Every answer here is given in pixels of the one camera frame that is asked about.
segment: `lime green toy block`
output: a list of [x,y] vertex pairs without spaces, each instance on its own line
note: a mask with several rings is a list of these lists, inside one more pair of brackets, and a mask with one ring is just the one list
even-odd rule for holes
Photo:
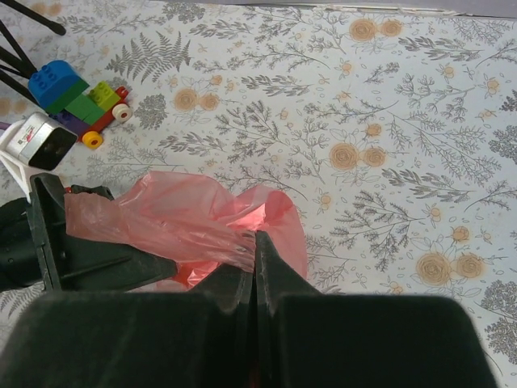
[[82,119],[85,123],[89,125],[93,125],[97,122],[98,119],[100,119],[102,116],[106,114],[105,111],[103,111],[101,108],[97,107],[98,109],[92,111],[87,117]]
[[90,85],[88,85],[84,80],[79,79],[76,83],[72,85],[65,93],[63,93],[56,101],[51,103],[45,111],[47,113],[56,115],[61,112],[65,107],[74,101],[79,95],[82,95],[82,92],[88,89]]
[[105,112],[113,108],[120,100],[120,97],[105,81],[99,82],[99,84],[88,93],[88,97]]
[[65,109],[79,120],[84,120],[95,112],[102,112],[104,114],[104,111],[85,95],[79,95],[74,101],[71,101]]

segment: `white device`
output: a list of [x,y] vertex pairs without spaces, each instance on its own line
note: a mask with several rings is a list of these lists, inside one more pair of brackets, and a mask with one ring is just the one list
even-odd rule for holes
[[33,175],[51,171],[72,148],[77,135],[44,113],[16,121],[0,136],[0,162],[31,202]]

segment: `plastic bag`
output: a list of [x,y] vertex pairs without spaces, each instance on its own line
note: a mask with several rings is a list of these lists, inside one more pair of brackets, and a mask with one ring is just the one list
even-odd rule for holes
[[251,272],[254,236],[269,233],[280,256],[303,277],[305,236],[296,206],[283,192],[257,186],[232,195],[205,175],[152,171],[121,197],[66,194],[66,232],[132,245],[180,264],[179,281],[194,285],[232,264]]

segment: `toy wheel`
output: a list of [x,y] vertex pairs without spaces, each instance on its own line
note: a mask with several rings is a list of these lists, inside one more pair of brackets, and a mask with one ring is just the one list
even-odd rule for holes
[[125,123],[132,117],[132,109],[125,103],[120,103],[114,106],[111,113],[113,114],[113,117],[115,117],[115,120],[117,120],[119,123]]
[[95,131],[86,132],[82,135],[82,142],[91,150],[96,150],[103,144],[103,137]]

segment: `table surface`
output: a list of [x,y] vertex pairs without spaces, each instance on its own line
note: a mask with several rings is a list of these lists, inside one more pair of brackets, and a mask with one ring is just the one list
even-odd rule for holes
[[[76,145],[58,167],[65,184],[120,193],[160,170],[207,174],[236,193],[285,190],[305,228],[313,285],[453,297],[500,385],[517,386],[513,23],[121,0],[29,5],[68,31],[55,36],[2,8],[37,67],[64,59],[91,85],[131,91],[135,116],[105,130],[96,151]],[[0,90],[0,120],[35,110]],[[2,203],[21,196],[1,172]],[[4,340],[41,290],[0,296]]]

